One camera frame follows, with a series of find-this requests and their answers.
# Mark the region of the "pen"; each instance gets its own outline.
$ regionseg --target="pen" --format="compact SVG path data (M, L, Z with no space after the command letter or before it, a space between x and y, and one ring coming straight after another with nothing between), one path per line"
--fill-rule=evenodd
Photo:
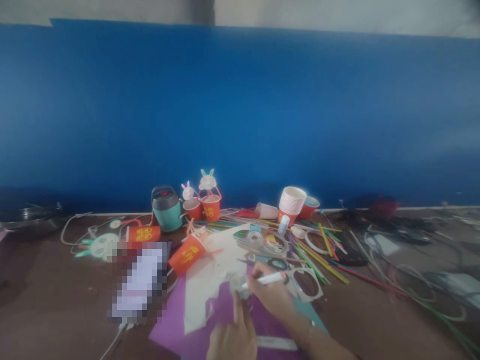
M285 274L285 271L280 271L280 272L275 272L273 274L267 275L267 276L262 276L257 279L257 281L262 284L262 285L267 285L271 284L280 280L284 280L287 278L287 274ZM242 289L248 289L249 285L247 283L244 283L241 286Z

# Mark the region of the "thermos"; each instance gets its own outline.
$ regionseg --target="thermos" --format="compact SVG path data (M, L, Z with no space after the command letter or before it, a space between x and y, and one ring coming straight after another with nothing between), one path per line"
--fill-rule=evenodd
M180 199L171 185L153 188L151 207L162 233L173 232L182 226Z

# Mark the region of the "rabbit decoration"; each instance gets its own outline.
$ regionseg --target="rabbit decoration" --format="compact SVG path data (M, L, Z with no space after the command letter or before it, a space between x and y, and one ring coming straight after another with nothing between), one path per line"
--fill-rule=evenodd
M181 187L183 188L183 192L181 195L183 196L183 199L185 201L190 200L195 196L196 191L194 190L193 187L190 186L190 181L186 182L186 186L181 184Z
M200 190L207 190L209 192L213 188L217 187L217 181L213 177L214 169L211 169L208 175L205 173L205 170L203 169L200 169L200 172L201 172L201 180L200 180L200 185L198 186Z

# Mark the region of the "rabbit face cutout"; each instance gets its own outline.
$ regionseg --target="rabbit face cutout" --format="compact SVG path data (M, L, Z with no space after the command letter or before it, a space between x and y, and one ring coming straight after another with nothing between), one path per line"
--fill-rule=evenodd
M184 200L190 200L195 196L195 190L193 187L190 187L190 181L186 182L186 186L182 184L181 187L183 188L183 193L181 195Z
M86 255L92 255L94 258L102 259L106 262L107 257L111 255L114 243L119 241L119 236L111 232L103 234L94 240L83 239L81 243L90 245L90 247L88 250L77 253L75 257L81 258Z
M217 187L217 181L212 176L214 174L214 169L211 169L208 175L205 174L203 169L200 169L200 172L202 176L200 185L198 186L200 190L212 190L213 188Z

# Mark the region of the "bracelet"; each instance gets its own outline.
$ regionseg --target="bracelet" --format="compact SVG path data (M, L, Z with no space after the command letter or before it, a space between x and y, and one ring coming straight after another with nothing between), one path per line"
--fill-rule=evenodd
M315 323L313 320L310 320L310 328L308 329L308 346L306 347L305 352L310 354L310 345L312 343L312 331L314 330Z

